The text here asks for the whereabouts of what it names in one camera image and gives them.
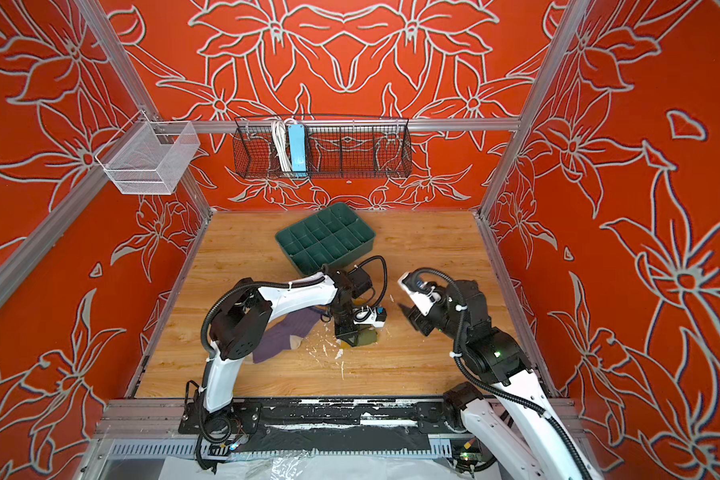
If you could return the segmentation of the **green striped sock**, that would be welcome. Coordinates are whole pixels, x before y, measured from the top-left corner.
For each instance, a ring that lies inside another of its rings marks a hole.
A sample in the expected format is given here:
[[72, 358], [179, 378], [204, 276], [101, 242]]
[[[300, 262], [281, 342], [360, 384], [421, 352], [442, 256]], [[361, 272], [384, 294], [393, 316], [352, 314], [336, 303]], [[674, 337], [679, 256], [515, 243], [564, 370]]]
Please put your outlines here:
[[335, 335], [338, 340], [351, 348], [371, 345], [378, 340], [376, 329], [364, 325], [337, 326]]

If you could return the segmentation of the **purple striped sock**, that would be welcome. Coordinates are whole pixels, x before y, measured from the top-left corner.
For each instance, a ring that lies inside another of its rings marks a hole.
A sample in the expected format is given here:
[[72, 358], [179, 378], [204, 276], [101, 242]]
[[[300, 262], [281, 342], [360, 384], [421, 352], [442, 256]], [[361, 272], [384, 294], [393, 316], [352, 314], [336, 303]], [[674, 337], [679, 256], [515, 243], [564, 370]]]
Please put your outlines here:
[[252, 353], [253, 363], [263, 363], [284, 351], [297, 349], [322, 318], [323, 311], [316, 307], [287, 314], [264, 332]]

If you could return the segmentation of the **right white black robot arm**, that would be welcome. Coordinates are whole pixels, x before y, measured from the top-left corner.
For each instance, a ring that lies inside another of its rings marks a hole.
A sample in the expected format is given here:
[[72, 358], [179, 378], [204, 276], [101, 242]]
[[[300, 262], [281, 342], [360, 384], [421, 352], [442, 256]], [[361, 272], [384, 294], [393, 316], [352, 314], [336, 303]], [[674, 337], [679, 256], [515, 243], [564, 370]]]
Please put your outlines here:
[[512, 479], [599, 479], [552, 407], [538, 375], [508, 333], [494, 326], [485, 295], [473, 280], [454, 280], [422, 267], [398, 284], [413, 304], [401, 309], [422, 335], [440, 331], [465, 378], [447, 391], [447, 421], [488, 451]]

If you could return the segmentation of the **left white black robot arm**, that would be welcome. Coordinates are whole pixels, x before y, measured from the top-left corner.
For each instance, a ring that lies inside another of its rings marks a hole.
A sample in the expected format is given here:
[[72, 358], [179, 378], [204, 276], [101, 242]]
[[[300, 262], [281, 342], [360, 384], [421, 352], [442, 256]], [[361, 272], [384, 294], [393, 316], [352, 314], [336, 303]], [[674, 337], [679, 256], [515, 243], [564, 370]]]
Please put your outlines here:
[[243, 360], [260, 345], [271, 321], [323, 307], [334, 322], [337, 339], [356, 347], [387, 319], [378, 301], [356, 302], [371, 288], [372, 281], [361, 267], [348, 272], [324, 268], [286, 283], [244, 278], [222, 295], [201, 326], [208, 358], [188, 414], [197, 424], [198, 440], [221, 445], [241, 434], [231, 407], [234, 386]]

